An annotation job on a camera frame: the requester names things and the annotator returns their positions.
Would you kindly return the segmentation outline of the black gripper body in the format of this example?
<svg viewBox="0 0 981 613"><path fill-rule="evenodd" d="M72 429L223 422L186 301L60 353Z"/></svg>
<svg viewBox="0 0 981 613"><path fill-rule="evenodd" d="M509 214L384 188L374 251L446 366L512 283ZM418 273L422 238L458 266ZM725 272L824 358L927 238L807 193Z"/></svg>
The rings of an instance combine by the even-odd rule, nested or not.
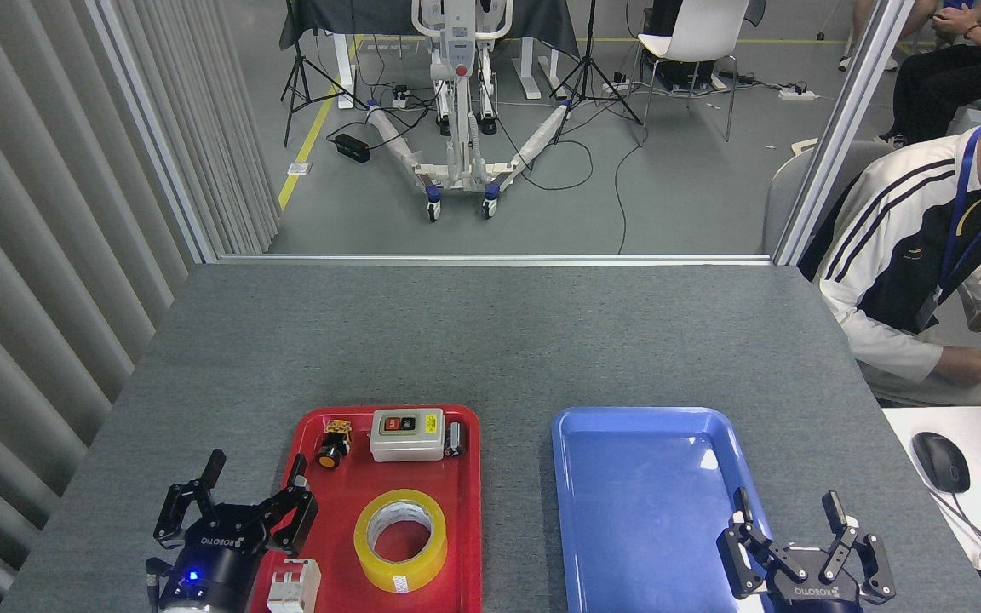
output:
<svg viewBox="0 0 981 613"><path fill-rule="evenodd" d="M766 585L775 612L862 612L857 581L845 570L833 581L810 574L802 582L776 570Z"/></svg>
<svg viewBox="0 0 981 613"><path fill-rule="evenodd" d="M265 529L254 506L215 506L217 527L199 517L161 591L163 610L242 610L265 553Z"/></svg>

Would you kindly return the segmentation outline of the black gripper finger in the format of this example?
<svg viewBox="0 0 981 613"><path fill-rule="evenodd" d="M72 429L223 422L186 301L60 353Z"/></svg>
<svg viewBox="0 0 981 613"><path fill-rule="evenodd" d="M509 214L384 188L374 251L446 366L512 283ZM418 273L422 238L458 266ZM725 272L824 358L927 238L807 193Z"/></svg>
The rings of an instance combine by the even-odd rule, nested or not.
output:
<svg viewBox="0 0 981 613"><path fill-rule="evenodd" d="M283 489L255 506L255 519L265 529L265 548L288 559L302 558L307 537L319 511L305 477L293 477Z"/></svg>
<svg viewBox="0 0 981 613"><path fill-rule="evenodd" d="M894 598L896 586L883 540L875 533L864 532L857 520L845 513L836 491L826 492L822 505L835 536L825 550L822 566L825 597L844 606L880 605ZM861 581L845 570L845 563L853 554L860 559Z"/></svg>
<svg viewBox="0 0 981 613"><path fill-rule="evenodd" d="M163 507L153 528L153 539L161 547L175 547L176 543L184 540L182 527L188 506L195 503L201 513L201 519L206 527L217 527L218 513L215 511L211 490L221 477L221 471L226 463L226 455L221 449L211 451L208 462L201 477L188 481L187 484L172 484L163 501Z"/></svg>
<svg viewBox="0 0 981 613"><path fill-rule="evenodd" d="M760 527L743 486L733 494L733 513L716 546L732 596L738 600L768 593L768 582L790 571L788 556Z"/></svg>

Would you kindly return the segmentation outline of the person's right hand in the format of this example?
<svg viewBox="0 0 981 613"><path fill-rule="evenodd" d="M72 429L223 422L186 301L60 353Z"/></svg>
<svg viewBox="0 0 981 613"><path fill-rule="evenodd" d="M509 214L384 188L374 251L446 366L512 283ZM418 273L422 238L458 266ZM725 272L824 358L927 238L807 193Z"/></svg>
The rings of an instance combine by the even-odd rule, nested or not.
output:
<svg viewBox="0 0 981 613"><path fill-rule="evenodd" d="M975 387L981 383L981 352L973 347L945 346L933 373L955 387Z"/></svg>

